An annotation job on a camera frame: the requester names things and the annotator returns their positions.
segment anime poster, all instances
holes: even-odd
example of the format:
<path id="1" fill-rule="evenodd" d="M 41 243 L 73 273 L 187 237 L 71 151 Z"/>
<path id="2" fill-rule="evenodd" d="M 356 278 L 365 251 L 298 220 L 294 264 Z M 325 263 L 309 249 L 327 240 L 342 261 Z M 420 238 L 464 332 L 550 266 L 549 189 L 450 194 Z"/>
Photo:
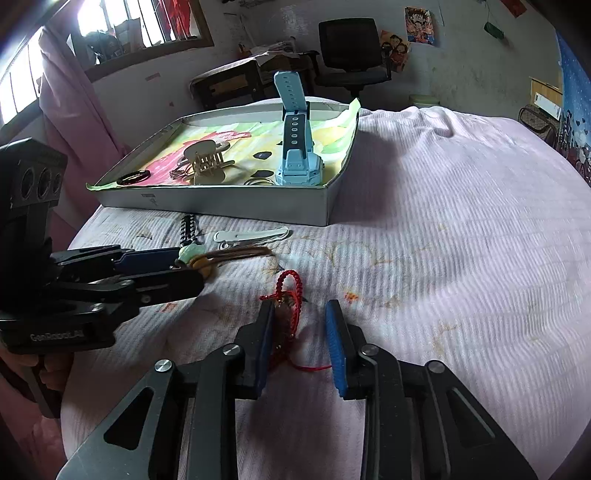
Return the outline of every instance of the anime poster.
<path id="1" fill-rule="evenodd" d="M 591 186 L 591 81 L 572 50 L 558 35 L 564 96 L 556 149 Z"/>
<path id="2" fill-rule="evenodd" d="M 379 42 L 381 46 L 390 45 L 392 51 L 390 52 L 390 60 L 392 61 L 392 70 L 396 73 L 401 73 L 408 61 L 408 54 L 410 52 L 410 42 L 403 40 L 398 35 L 392 32 L 382 30 L 379 35 Z"/>
<path id="3" fill-rule="evenodd" d="M 406 25 L 409 42 L 433 45 L 433 22 L 431 12 L 424 8 L 406 7 Z"/>

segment white bedsheet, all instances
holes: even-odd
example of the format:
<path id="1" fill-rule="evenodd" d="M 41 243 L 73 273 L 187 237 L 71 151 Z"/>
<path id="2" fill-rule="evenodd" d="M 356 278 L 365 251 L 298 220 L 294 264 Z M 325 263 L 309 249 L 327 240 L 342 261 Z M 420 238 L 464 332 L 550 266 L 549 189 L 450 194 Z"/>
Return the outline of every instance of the white bedsheet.
<path id="1" fill-rule="evenodd" d="M 591 418 L 590 212 L 583 179 L 515 121 L 363 111 L 330 226 L 293 226 L 276 258 L 221 266 L 195 301 L 144 309 L 113 348 L 76 355 L 66 453 L 156 360 L 194 361 L 233 339 L 280 265 L 300 273 L 308 300 L 297 362 L 329 361 L 323 309 L 339 299 L 398 359 L 444 361 L 545 480 Z M 72 248 L 172 246 L 180 218 L 100 208 Z M 277 225 L 200 219 L 209 245 L 217 230 Z M 283 366 L 236 416 L 242 480 L 359 478 L 363 404 L 337 396 L 330 370 Z"/>

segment pink curtain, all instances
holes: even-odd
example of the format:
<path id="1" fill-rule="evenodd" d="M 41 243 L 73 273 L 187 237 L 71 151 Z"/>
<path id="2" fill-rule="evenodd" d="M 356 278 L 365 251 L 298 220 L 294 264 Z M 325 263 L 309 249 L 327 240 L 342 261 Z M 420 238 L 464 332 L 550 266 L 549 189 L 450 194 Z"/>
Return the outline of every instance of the pink curtain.
<path id="1" fill-rule="evenodd" d="M 39 106 L 48 144 L 68 156 L 63 189 L 77 213 L 87 219 L 98 202 L 86 189 L 124 155 L 90 80 L 56 27 L 43 28 L 39 38 L 43 79 Z M 74 228 L 54 212 L 50 226 L 54 250 L 68 247 Z"/>

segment red thread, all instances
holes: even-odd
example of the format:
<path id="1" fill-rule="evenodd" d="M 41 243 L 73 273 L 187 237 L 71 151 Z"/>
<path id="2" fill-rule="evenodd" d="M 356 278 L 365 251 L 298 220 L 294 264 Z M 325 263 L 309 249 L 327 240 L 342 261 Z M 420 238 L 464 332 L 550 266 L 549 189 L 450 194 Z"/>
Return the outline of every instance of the red thread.
<path id="1" fill-rule="evenodd" d="M 295 292 L 291 290 L 283 290 L 283 282 L 285 279 L 291 275 L 295 281 Z M 277 279 L 277 285 L 275 287 L 275 292 L 271 295 L 262 295 L 260 300 L 269 300 L 273 299 L 276 301 L 283 301 L 285 295 L 290 296 L 294 300 L 293 309 L 291 312 L 291 321 L 290 321 L 290 334 L 285 342 L 285 345 L 280 346 L 280 349 L 275 351 L 271 354 L 271 359 L 269 361 L 269 370 L 273 370 L 277 367 L 280 363 L 287 361 L 293 368 L 296 370 L 300 370 L 302 372 L 319 372 L 321 370 L 327 370 L 331 368 L 331 365 L 324 365 L 322 367 L 304 367 L 302 365 L 296 365 L 290 358 L 291 348 L 293 347 L 293 343 L 296 339 L 297 327 L 300 323 L 300 312 L 301 312 L 301 299 L 302 293 L 304 291 L 304 287 L 301 282 L 301 278 L 295 270 L 285 270 L 281 272 L 279 278 Z"/>

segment colorful paper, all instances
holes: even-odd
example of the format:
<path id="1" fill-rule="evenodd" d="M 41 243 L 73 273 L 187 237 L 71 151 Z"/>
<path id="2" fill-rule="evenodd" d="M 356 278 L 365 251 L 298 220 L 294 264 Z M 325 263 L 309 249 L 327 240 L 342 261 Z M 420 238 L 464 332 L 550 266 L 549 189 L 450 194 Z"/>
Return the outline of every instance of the colorful paper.
<path id="1" fill-rule="evenodd" d="M 431 12 L 424 8 L 406 7 L 405 13 L 408 41 L 433 45 L 435 36 Z"/>
<path id="2" fill-rule="evenodd" d="M 410 42 L 403 40 L 398 35 L 392 32 L 382 30 L 379 36 L 379 41 L 382 46 L 390 45 L 392 51 L 390 53 L 390 60 L 392 61 L 392 69 L 396 73 L 401 73 L 408 61 L 408 54 L 410 53 Z"/>

